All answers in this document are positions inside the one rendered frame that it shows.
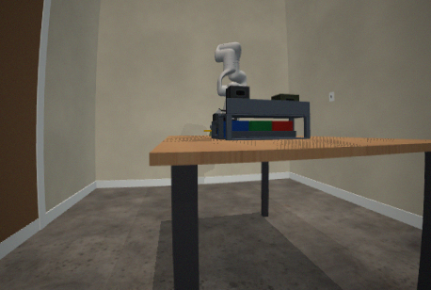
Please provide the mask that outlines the blue open bin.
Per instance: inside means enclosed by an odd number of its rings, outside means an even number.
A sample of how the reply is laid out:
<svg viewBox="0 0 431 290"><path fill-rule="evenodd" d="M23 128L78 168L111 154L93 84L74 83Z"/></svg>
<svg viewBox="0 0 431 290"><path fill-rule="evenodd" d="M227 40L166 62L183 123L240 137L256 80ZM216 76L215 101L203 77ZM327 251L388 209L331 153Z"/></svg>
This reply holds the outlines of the blue open bin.
<svg viewBox="0 0 431 290"><path fill-rule="evenodd" d="M248 131L248 121L231 121L232 131ZM224 121L224 138L226 138L226 121Z"/></svg>

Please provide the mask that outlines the red bin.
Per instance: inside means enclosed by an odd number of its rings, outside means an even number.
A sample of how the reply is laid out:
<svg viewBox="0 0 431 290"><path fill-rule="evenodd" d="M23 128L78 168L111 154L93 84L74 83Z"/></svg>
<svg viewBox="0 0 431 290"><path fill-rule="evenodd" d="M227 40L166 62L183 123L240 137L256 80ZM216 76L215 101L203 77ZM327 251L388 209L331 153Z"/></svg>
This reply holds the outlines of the red bin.
<svg viewBox="0 0 431 290"><path fill-rule="evenodd" d="M293 122L272 121L272 131L293 131Z"/></svg>

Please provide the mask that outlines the green open bin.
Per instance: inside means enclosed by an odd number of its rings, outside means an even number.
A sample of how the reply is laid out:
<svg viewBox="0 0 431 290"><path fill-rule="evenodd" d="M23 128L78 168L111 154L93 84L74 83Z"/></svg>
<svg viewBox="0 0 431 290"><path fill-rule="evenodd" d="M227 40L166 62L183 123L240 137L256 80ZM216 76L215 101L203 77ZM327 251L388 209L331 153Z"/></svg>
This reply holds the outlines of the green open bin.
<svg viewBox="0 0 431 290"><path fill-rule="evenodd" d="M272 121L249 121L249 131L272 131Z"/></svg>

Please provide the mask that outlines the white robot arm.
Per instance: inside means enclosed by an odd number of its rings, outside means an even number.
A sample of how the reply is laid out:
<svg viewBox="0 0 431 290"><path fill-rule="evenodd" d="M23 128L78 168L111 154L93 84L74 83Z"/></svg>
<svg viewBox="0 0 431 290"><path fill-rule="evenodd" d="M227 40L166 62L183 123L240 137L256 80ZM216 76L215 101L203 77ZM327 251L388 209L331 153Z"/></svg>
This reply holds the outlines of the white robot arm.
<svg viewBox="0 0 431 290"><path fill-rule="evenodd" d="M244 72L239 70L240 56L241 56L241 44L239 42L219 44L216 47L215 61L223 62L223 73L217 79L217 94L219 96L226 97L226 88L228 88L230 85L247 86L247 76ZM236 69L235 69L235 58L236 58ZM233 74L230 75L230 73L233 73ZM229 83L228 86L222 85L222 79L225 76L228 76L231 81L236 83ZM215 113L221 113L221 112L223 114L226 114L226 99L225 99L223 110L219 108Z"/></svg>

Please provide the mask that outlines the grey metal shelf rack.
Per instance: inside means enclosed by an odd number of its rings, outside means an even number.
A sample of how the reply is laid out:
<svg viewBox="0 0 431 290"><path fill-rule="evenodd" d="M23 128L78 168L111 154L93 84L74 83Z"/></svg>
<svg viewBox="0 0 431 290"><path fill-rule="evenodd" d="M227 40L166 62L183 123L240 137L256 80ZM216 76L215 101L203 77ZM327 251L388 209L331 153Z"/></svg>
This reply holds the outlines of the grey metal shelf rack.
<svg viewBox="0 0 431 290"><path fill-rule="evenodd" d="M226 138L224 138L224 118L226 118ZM293 122L294 131L232 131L231 118L289 119L288 121ZM304 118L304 137L296 137L296 118ZM215 139L311 139L310 102L227 98L227 114L218 114L218 121L212 121L210 128L212 128L212 138Z"/></svg>

